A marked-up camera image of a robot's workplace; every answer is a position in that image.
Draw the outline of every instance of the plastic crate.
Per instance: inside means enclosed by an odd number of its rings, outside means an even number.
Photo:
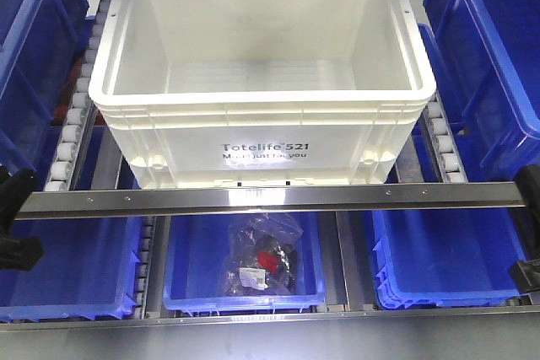
[[[435,90],[408,0],[111,0],[104,38],[142,188],[382,183]]]
[[[35,169],[86,0],[0,0],[0,164]]]
[[[31,271],[0,271],[0,320],[130,314],[141,218],[19,221],[13,233],[40,238]]]
[[[525,255],[504,208],[373,211],[368,222],[384,309],[492,306],[519,295],[508,268]]]
[[[540,163],[540,0],[424,0],[491,179]]]
[[[324,301],[316,213],[291,213],[304,229],[296,242],[296,294],[253,297],[219,296],[223,264],[229,254],[229,224],[241,215],[198,215],[173,218],[165,271],[163,304],[188,314],[255,309],[306,309]]]

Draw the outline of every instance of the label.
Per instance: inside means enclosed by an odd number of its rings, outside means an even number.
[[[308,142],[222,143],[223,159],[230,162],[280,162],[308,157]]]
[[[240,268],[240,283],[243,287],[251,287],[256,290],[268,288],[265,283],[266,271],[264,269]]]

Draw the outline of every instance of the barcode label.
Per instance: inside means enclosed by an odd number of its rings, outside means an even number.
[[[252,269],[250,267],[240,268],[240,282],[244,287],[264,290],[268,288],[266,281],[266,271],[264,269]]]

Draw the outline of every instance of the red object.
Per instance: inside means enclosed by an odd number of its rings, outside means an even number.
[[[259,265],[270,271],[272,274],[276,274],[276,271],[278,271],[278,258],[274,255],[270,255],[264,250],[259,250],[257,261],[259,262]]]

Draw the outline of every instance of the stainless steel bar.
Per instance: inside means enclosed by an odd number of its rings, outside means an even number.
[[[399,183],[422,183],[424,181],[419,156],[412,137],[407,138],[402,151],[396,159],[395,167]]]
[[[106,126],[103,129],[100,152],[95,164],[92,190],[113,190],[118,186],[120,168],[122,166],[122,152],[116,144],[111,131]]]
[[[514,183],[37,192],[18,218],[95,218],[213,212],[523,207]]]
[[[341,251],[341,262],[343,264],[347,309],[349,311],[360,311],[364,309],[365,297],[360,284],[360,273],[356,262],[351,223],[346,212],[336,212],[336,226]]]
[[[361,318],[409,318],[433,316],[463,316],[490,314],[531,314],[540,313],[540,305],[508,306],[508,307],[475,307],[445,309],[404,309],[393,311],[351,311],[302,314],[249,314],[231,316],[207,316],[193,318],[160,318],[146,320],[89,320],[73,322],[42,322],[21,324],[0,324],[0,333],[14,330],[83,330],[83,329],[115,329],[141,326],[166,325],[216,325],[245,324],[267,322],[290,322],[307,320],[346,320]]]
[[[319,312],[345,310],[347,294],[343,280],[343,265],[335,212],[319,212],[319,246],[325,283],[325,302],[317,307]]]

